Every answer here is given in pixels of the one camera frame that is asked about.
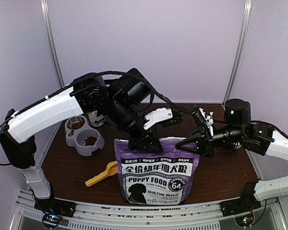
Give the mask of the purple pet food bag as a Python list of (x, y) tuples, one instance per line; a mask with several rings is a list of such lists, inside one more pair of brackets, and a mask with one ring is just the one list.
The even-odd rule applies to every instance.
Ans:
[(176, 143), (181, 140), (162, 138), (163, 153), (160, 154), (133, 151), (126, 140), (114, 141), (118, 179), (126, 202), (153, 206), (185, 202), (200, 156), (176, 149)]

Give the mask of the yellow plastic scoop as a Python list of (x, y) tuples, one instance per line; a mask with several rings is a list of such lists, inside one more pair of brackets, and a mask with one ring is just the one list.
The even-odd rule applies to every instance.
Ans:
[(113, 176), (113, 175), (117, 174), (117, 172), (118, 172), (118, 161), (111, 161), (107, 164), (106, 169), (103, 172), (101, 172), (97, 176), (87, 180), (85, 182), (85, 185), (87, 187), (90, 187), (96, 183), (99, 183), (100, 181), (104, 180), (105, 178), (107, 178), (109, 176)]

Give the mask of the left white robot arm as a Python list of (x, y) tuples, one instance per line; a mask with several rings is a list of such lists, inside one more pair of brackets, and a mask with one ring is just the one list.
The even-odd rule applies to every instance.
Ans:
[(131, 150), (161, 153), (157, 133), (135, 106), (156, 91), (138, 69), (117, 72), (118, 79), (104, 80), (105, 72), (88, 73), (26, 108), (10, 110), (0, 130), (0, 144), (10, 164), (21, 170), (40, 204), (49, 213), (59, 201), (35, 161), (35, 134), (58, 122), (93, 111), (108, 117), (130, 139)]

